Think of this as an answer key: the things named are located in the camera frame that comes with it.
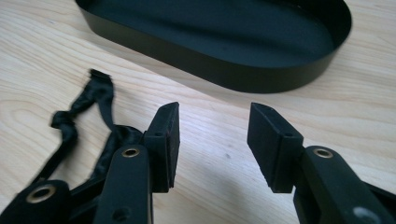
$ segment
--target black object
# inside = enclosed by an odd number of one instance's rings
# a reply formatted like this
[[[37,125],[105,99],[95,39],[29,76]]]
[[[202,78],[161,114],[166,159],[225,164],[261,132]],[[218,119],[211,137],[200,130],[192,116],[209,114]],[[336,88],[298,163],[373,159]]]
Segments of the black object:
[[[395,223],[396,196],[363,183],[326,147],[303,137],[273,108],[252,104],[247,143],[274,193],[291,193],[301,223]]]
[[[318,77],[346,40],[343,0],[76,0],[98,35],[222,87],[279,92]]]
[[[152,223],[152,193],[174,186],[180,143],[178,103],[163,105],[146,133],[116,125],[110,76],[96,70],[91,74],[70,110],[53,117],[51,126],[63,135],[58,150],[4,210],[0,223]],[[90,178],[69,190],[64,181],[49,178],[77,142],[73,118],[94,103],[111,134]]]

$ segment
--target tabletop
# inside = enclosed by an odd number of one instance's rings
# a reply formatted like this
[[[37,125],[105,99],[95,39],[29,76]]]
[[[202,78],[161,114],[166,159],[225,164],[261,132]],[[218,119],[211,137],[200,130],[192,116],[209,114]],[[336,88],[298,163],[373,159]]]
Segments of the tabletop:
[[[341,154],[364,181],[396,193],[396,1],[346,0],[349,38],[326,71],[297,90],[227,90],[91,31],[71,0],[0,1],[0,210],[60,144],[49,126],[89,80],[110,74],[117,124],[145,131],[179,102],[175,187],[154,194],[157,223],[298,223],[291,194],[267,187],[247,144],[252,102],[269,105],[304,146]],[[92,170],[109,130],[96,106],[77,119],[79,144],[53,175],[70,188]]]

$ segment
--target black tray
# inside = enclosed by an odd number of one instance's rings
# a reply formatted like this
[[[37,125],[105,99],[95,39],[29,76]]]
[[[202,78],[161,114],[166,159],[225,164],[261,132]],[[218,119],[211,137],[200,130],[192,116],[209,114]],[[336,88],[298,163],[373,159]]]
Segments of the black tray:
[[[288,91],[346,40],[342,0],[76,0],[100,36],[222,87]]]

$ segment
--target knotted black fabric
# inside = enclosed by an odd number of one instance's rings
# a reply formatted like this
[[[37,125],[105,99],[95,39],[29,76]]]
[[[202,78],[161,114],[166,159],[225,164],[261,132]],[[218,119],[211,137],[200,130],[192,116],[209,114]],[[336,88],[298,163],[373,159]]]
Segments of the knotted black fabric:
[[[71,105],[70,110],[58,111],[54,114],[51,127],[61,130],[62,143],[33,179],[32,184],[50,178],[61,161],[73,150],[78,140],[78,131],[73,119],[79,113],[90,108],[94,103],[99,105],[102,119],[111,134],[93,168],[89,180],[106,175],[112,156],[118,148],[139,143],[143,135],[140,131],[133,127],[114,124],[112,116],[113,97],[114,87],[110,76],[92,69],[91,80],[87,83],[81,95]]]

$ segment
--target wood grain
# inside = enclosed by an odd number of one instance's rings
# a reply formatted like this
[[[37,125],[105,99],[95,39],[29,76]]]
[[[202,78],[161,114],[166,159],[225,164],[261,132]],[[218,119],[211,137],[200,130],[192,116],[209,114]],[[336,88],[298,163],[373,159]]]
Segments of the wood grain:
[[[0,210],[59,145],[49,126],[95,68],[116,86],[118,124],[145,131],[180,103],[176,187],[154,196],[157,223],[298,223],[246,143],[251,102],[275,108],[305,146],[338,151],[361,179],[396,193],[396,2],[347,0],[353,30],[313,83],[278,94],[223,89],[95,35],[74,1],[0,1]],[[78,117],[80,143],[53,178],[73,188],[109,133],[96,107]]]

